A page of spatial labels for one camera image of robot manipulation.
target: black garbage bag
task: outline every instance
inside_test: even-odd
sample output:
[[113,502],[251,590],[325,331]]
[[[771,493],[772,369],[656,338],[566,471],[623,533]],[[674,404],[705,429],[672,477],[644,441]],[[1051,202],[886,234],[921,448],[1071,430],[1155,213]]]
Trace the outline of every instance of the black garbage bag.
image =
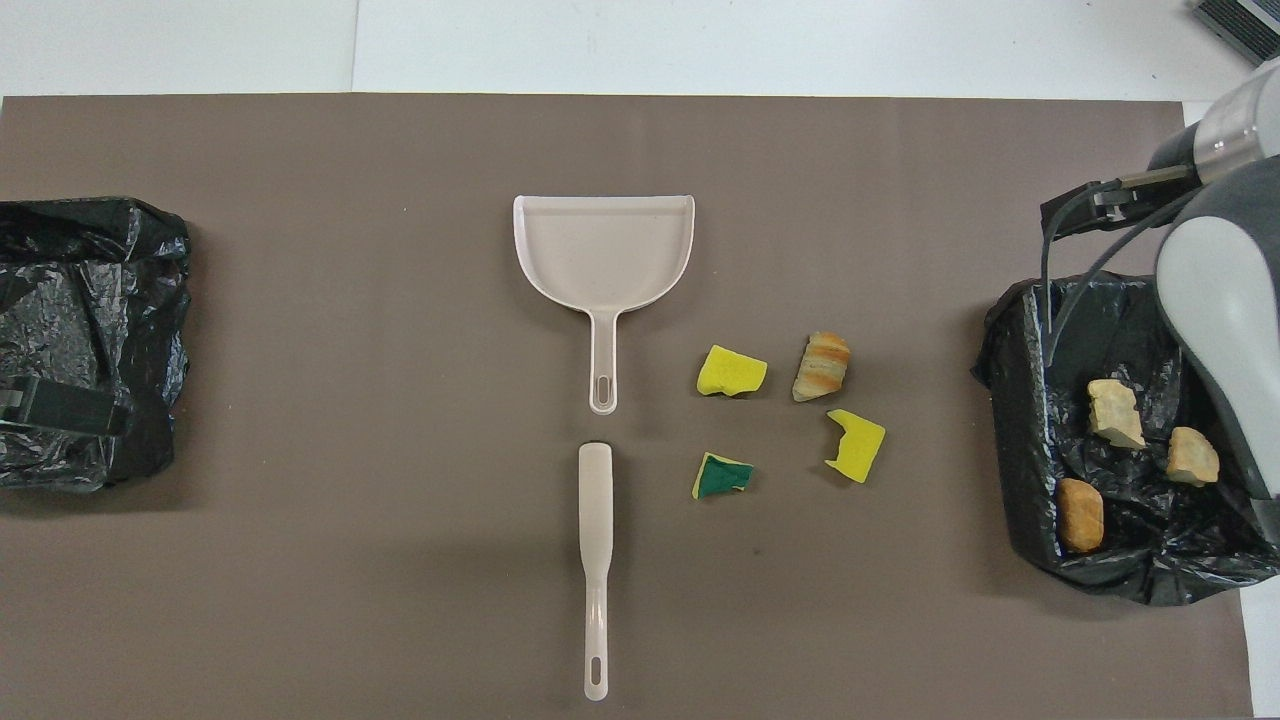
[[182,218],[137,200],[0,202],[0,487],[173,461],[189,251]]
[[[1052,306],[1079,278],[1052,281]],[[1151,277],[1103,273],[1062,331],[1053,365],[1041,359],[1041,286],[1009,288],[987,313],[974,377],[991,389],[1009,537],[1032,565],[1088,593],[1146,605],[1188,605],[1280,571],[1263,539],[1244,475],[1212,401],[1160,314]],[[1087,386],[1115,378],[1138,398],[1147,448],[1112,447],[1089,432]],[[1165,478],[1176,425],[1204,433],[1219,482],[1197,488]],[[1103,498],[1102,546],[1087,555],[1059,543],[1059,479],[1088,482]]]

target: sponge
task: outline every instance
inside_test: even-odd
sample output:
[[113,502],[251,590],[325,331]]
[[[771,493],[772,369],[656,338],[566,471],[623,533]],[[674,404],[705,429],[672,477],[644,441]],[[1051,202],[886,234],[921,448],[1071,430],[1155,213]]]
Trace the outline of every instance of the sponge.
[[754,392],[764,383],[764,372],[768,366],[763,360],[713,345],[701,372],[698,373],[698,392],[703,395],[722,392],[728,396]]
[[746,489],[748,483],[751,482],[751,470],[753,466],[746,462],[710,452],[703,454],[703,465],[698,469],[698,478],[694,480],[694,500],[731,489]]
[[845,436],[840,438],[840,451],[835,460],[826,461],[827,465],[854,482],[865,483],[867,474],[872,470],[872,461],[884,442],[884,428],[847,410],[832,410],[827,416],[845,428]]

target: bread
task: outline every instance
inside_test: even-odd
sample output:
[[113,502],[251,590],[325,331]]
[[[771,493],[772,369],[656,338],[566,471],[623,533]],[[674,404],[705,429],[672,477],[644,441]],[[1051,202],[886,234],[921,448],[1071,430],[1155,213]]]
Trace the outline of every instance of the bread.
[[1169,441],[1169,466],[1165,473],[1170,480],[1203,487],[1217,482],[1217,451],[1192,428],[1174,428]]
[[1102,495],[1075,478],[1057,483],[1057,536],[1071,552],[1093,552],[1102,544]]
[[831,395],[845,383],[849,368],[849,346],[836,333],[813,333],[800,359],[791,398],[804,402]]
[[1142,450],[1142,416],[1138,398],[1120,380],[1089,382],[1089,430],[1107,438],[1115,447]]

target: white dustpan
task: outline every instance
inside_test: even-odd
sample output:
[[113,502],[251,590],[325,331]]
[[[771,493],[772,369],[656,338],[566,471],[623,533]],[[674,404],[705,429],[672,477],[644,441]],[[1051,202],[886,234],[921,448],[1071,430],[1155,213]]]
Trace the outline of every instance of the white dustpan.
[[671,290],[694,245],[694,199],[532,197],[515,204],[516,255],[547,297],[591,318],[590,405],[618,405],[617,320]]

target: white brush handle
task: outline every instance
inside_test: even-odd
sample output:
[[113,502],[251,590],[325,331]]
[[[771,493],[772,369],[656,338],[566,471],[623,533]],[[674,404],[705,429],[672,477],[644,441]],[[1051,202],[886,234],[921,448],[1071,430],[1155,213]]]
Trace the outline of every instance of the white brush handle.
[[605,583],[613,557],[613,450],[589,442],[577,451],[577,536],[586,575],[586,669],[591,700],[609,693],[609,641]]
[[586,697],[609,694],[609,603],[604,578],[586,583]]

